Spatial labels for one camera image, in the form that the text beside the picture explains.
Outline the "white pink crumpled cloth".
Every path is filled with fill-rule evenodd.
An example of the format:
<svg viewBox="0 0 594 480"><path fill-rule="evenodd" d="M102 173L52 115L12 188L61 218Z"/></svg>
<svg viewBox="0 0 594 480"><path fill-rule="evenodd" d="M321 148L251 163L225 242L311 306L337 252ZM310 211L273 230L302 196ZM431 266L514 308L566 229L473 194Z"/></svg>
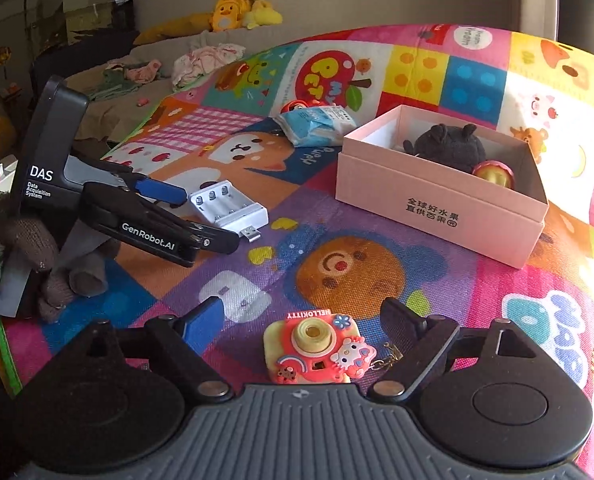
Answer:
<svg viewBox="0 0 594 480"><path fill-rule="evenodd" d="M239 61L246 48L238 44L206 46L183 54L173 63L171 84L183 88L194 81L216 72L219 68Z"/></svg>

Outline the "grey sofa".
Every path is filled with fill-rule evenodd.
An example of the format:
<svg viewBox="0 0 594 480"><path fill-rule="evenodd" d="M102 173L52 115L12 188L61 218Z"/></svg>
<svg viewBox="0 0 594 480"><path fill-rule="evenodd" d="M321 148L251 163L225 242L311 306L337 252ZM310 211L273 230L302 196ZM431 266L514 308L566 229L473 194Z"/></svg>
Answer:
<svg viewBox="0 0 594 480"><path fill-rule="evenodd" d="M198 35L161 40L133 48L119 61L128 64L143 64L157 60L161 63L158 78L136 91L113 99L89 103L82 118L76 139L122 142L126 136L138 128L140 122L152 113L159 102L173 92L171 76L173 64L197 48L218 44L238 44L245 48L247 55L288 44L291 41L307 38L324 32L321 25L269 25L254 29L231 29L225 32L201 32Z"/></svg>

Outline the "colourful cartoon play mat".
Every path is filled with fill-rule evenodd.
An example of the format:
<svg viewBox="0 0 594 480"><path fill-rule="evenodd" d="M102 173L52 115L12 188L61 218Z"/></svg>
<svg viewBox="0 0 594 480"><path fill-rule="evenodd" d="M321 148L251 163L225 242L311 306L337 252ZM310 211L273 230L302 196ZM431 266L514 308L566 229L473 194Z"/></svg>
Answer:
<svg viewBox="0 0 594 480"><path fill-rule="evenodd" d="M159 100L108 159L196 190L228 180L269 211L257 242L190 269L126 246L107 293L52 324L0 324L13 389L84 325L120 327L224 303L207 359L235 385L267 378L262 334L291 311L352 316L382 347L381 302L468 326L503 315L521 326L594 405L594 55L553 40L456 25L365 27L250 47L246 58ZM338 104L358 124L400 105L475 122L533 152L550 208L515 270L340 203L336 148L295 148L274 116L289 101ZM594 477L594 428L579 458Z"/></svg>

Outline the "pink pig plush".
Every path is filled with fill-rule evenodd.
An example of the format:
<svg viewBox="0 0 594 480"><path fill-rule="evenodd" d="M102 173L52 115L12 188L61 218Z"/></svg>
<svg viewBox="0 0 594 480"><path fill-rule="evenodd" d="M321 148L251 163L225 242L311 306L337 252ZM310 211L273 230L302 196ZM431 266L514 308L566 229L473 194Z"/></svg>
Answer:
<svg viewBox="0 0 594 480"><path fill-rule="evenodd" d="M125 78L138 86L149 84L159 76L161 63L151 60L142 64L127 65L124 70Z"/></svg>

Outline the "pink cardboard box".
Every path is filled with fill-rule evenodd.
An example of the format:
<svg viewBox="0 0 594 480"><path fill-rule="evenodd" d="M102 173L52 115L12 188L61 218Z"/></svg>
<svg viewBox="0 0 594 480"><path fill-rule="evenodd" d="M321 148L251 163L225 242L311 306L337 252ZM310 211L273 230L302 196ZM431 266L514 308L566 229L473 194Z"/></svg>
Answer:
<svg viewBox="0 0 594 480"><path fill-rule="evenodd" d="M498 131L475 131L496 169L508 168L513 188L404 152L434 125L465 122L400 105L344 138L336 198L520 269L544 229L548 200L527 143Z"/></svg>

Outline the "white battery charger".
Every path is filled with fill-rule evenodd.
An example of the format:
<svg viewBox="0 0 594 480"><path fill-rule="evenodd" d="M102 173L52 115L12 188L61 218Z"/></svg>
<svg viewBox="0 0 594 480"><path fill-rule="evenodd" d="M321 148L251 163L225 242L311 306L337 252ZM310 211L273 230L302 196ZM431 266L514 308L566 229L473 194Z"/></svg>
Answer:
<svg viewBox="0 0 594 480"><path fill-rule="evenodd" d="M207 223L231 231L250 243L259 240L269 223L267 208L224 180L189 195L189 202Z"/></svg>

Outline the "red hooded doll keychain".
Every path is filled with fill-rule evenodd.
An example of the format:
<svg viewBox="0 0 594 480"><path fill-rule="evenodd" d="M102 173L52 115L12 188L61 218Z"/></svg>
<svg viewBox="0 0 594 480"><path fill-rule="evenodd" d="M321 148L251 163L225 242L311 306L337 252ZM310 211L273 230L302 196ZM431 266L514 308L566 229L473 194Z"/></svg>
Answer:
<svg viewBox="0 0 594 480"><path fill-rule="evenodd" d="M287 102L281 108L281 113L285 114L288 112L292 112L293 110L302 110L303 108L309 107L319 107L324 106L325 102L320 100L302 100L302 99L295 99Z"/></svg>

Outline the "blue wet wipes packet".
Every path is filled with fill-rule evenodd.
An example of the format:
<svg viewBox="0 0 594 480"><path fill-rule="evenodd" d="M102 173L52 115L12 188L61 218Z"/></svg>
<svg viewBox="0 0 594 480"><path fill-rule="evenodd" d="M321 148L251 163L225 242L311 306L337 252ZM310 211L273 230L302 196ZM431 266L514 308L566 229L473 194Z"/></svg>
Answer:
<svg viewBox="0 0 594 480"><path fill-rule="evenodd" d="M357 128L355 120L338 105L296 108L273 118L295 148L333 148Z"/></svg>

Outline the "yellow dog plush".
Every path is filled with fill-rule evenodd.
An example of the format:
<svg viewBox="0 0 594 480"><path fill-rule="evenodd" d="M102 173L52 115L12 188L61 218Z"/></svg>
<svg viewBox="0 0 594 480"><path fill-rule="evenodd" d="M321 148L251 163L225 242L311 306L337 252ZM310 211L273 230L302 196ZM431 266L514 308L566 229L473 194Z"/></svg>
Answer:
<svg viewBox="0 0 594 480"><path fill-rule="evenodd" d="M282 23L282 14L273 8L269 0L245 0L245 12L242 19L244 28L253 29Z"/></svg>

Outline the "black plush toy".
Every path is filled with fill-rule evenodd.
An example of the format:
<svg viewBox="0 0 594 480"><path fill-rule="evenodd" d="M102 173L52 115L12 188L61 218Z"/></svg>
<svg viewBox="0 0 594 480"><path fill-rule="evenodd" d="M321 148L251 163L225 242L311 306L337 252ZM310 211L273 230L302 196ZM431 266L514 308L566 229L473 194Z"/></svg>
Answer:
<svg viewBox="0 0 594 480"><path fill-rule="evenodd" d="M486 160L486 151L475 135L476 130L474 124L463 127L436 124L414 142L404 140L402 148L411 156L471 174Z"/></svg>

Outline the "yellow duck plush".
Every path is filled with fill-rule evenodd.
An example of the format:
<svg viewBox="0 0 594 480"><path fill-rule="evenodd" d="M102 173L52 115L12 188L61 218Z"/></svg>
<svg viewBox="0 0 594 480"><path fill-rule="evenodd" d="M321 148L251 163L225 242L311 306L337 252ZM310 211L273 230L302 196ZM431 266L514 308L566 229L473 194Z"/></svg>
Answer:
<svg viewBox="0 0 594 480"><path fill-rule="evenodd" d="M214 32L241 28L244 16L250 11L249 0L218 0L210 18Z"/></svg>

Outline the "yellow long pillow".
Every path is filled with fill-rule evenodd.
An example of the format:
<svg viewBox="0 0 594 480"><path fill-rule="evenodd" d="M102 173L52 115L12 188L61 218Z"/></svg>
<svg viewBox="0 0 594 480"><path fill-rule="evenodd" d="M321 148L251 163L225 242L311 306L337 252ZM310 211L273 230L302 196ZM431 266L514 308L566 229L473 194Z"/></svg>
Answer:
<svg viewBox="0 0 594 480"><path fill-rule="evenodd" d="M134 47L143 44L154 44L172 38L193 36L211 29L211 15L209 13L196 13L183 18L176 18L165 23L143 30L134 39Z"/></svg>

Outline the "pink yellow cupcake toy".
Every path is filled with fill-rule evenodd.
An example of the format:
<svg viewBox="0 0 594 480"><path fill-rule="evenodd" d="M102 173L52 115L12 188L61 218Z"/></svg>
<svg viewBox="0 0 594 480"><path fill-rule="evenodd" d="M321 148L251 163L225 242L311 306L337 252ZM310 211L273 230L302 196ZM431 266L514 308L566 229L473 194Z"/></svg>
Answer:
<svg viewBox="0 0 594 480"><path fill-rule="evenodd" d="M473 170L472 174L478 178L509 188L515 188L515 177L512 168L500 162L499 160L488 159L480 162Z"/></svg>

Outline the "hello kitty camera toy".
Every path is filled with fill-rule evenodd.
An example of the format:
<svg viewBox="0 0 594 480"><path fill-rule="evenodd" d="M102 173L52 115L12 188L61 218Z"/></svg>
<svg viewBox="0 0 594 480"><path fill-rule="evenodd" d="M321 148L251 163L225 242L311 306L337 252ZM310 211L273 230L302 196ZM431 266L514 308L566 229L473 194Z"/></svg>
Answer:
<svg viewBox="0 0 594 480"><path fill-rule="evenodd" d="M263 333L269 378L280 385L357 382L370 370L387 370L402 358L387 342L388 356L360 334L355 319L329 309L291 312Z"/></svg>

